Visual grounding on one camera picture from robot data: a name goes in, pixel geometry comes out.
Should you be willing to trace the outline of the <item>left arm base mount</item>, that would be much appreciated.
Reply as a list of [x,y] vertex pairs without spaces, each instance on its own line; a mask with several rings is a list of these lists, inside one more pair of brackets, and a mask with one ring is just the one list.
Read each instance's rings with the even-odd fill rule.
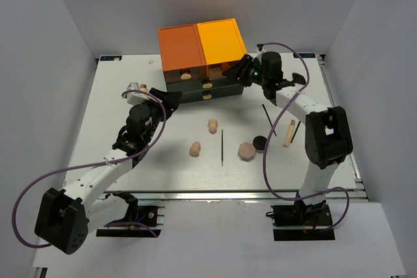
[[109,222],[96,230],[96,237],[104,238],[157,238],[164,224],[165,207],[141,204],[140,200],[125,191],[108,193],[105,199],[115,197],[127,205],[122,218]]

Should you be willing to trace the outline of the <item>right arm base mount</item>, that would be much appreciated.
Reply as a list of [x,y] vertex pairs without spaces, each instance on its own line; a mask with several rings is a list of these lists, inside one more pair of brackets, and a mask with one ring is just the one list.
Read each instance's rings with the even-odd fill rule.
[[308,214],[293,205],[271,206],[266,217],[271,218],[275,242],[307,242],[307,241],[334,241],[334,230],[327,228],[333,225],[330,208],[324,208]]

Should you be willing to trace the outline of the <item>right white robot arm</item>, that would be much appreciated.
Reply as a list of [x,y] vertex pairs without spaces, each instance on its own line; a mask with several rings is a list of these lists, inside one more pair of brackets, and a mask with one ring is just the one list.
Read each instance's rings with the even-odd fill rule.
[[353,150],[346,111],[304,94],[310,75],[294,72],[287,79],[281,55],[275,51],[261,51],[255,57],[245,54],[222,74],[243,87],[260,86],[264,97],[281,108],[278,118],[288,112],[303,123],[309,164],[304,182],[291,200],[299,204],[295,219],[302,225],[311,224],[325,204],[334,172]]

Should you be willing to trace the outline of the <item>beige makeup sponge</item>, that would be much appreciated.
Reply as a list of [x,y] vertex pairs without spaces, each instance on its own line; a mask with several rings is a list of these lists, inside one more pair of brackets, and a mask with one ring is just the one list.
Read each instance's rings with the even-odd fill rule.
[[192,157],[198,157],[201,151],[201,144],[199,141],[196,141],[194,143],[192,143],[190,149],[189,149],[189,154]]
[[215,134],[218,129],[218,121],[215,118],[212,118],[208,121],[208,130],[211,134]]

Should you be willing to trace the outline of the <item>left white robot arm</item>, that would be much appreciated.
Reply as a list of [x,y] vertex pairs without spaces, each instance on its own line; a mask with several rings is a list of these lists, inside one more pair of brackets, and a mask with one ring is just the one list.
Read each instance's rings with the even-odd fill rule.
[[99,196],[145,157],[160,138],[165,122],[178,109],[181,97],[181,92],[155,88],[140,92],[104,160],[64,188],[45,192],[35,234],[70,255],[96,229],[139,228],[137,198],[125,191],[114,191],[103,200]]

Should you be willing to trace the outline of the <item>clear yellow box drawer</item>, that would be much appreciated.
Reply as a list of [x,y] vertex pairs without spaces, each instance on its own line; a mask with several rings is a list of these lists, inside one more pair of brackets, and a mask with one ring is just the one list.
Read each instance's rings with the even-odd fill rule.
[[237,61],[229,61],[218,64],[210,64],[207,68],[207,75],[209,79],[221,79],[224,78],[223,73],[230,69],[230,67],[236,65]]

